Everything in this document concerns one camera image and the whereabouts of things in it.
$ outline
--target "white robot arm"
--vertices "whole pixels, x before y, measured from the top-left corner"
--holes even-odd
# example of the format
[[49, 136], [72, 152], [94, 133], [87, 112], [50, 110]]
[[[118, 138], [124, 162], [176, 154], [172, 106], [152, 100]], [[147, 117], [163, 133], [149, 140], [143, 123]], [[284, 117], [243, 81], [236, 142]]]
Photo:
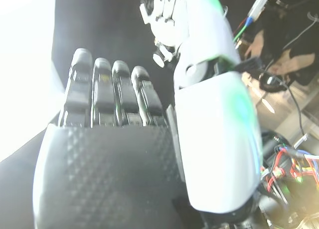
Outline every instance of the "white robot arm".
[[[158, 47], [153, 58], [174, 71], [175, 109], [191, 205], [235, 214], [260, 183], [261, 136], [240, 74], [232, 32], [219, 0], [154, 0], [140, 5]], [[237, 165], [236, 171], [230, 165]]]

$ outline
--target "human hand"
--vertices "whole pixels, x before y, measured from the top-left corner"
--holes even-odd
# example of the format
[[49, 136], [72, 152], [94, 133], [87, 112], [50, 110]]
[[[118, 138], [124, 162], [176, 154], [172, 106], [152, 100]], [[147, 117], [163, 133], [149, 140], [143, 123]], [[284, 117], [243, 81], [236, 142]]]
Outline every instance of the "human hand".
[[295, 56], [284, 62], [276, 62], [269, 68], [269, 72], [275, 75], [284, 75], [298, 71], [299, 69], [312, 65], [315, 61], [315, 54]]
[[261, 55], [261, 52], [264, 47], [264, 31], [260, 31], [258, 34], [256, 34], [254, 41], [252, 44], [248, 47], [245, 58], [251, 53], [251, 57], [259, 57]]

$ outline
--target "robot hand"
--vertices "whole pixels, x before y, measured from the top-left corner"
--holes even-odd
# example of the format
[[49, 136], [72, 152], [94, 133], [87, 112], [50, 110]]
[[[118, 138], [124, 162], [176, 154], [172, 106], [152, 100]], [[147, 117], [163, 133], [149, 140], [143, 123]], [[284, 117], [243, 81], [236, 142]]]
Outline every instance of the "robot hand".
[[[262, 144], [249, 93], [240, 74], [228, 72], [240, 58], [222, 5], [219, 0], [150, 5], [143, 0], [140, 11], [156, 38], [153, 59], [161, 67], [178, 60], [175, 109], [190, 203], [199, 211], [237, 215], [259, 184]], [[237, 172], [225, 167], [238, 164], [245, 166]]]

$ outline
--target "person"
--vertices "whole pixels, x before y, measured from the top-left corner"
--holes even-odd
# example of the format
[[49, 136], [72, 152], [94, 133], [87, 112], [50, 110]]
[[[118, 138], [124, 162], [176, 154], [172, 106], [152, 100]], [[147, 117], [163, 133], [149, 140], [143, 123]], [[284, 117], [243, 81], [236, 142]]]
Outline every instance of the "person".
[[261, 57], [272, 74], [308, 85], [319, 72], [319, 0], [275, 1], [253, 24], [245, 56]]

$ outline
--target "black robotic finger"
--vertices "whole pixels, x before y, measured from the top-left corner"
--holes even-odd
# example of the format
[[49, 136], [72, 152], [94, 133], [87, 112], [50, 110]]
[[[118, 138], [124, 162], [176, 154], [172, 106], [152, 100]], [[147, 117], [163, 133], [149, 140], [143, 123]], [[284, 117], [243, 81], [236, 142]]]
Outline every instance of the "black robotic finger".
[[59, 126], [90, 126], [92, 68], [91, 53], [84, 48], [77, 49], [71, 62]]
[[136, 66], [133, 69], [131, 79], [138, 99], [143, 125], [166, 126], [162, 104], [147, 71], [141, 66]]
[[123, 61], [115, 61], [112, 68], [116, 116], [118, 125], [142, 124], [139, 105], [132, 86], [130, 70]]
[[97, 58], [94, 63], [94, 86], [92, 101], [92, 122], [95, 125], [116, 125], [115, 98], [111, 65], [104, 58]]

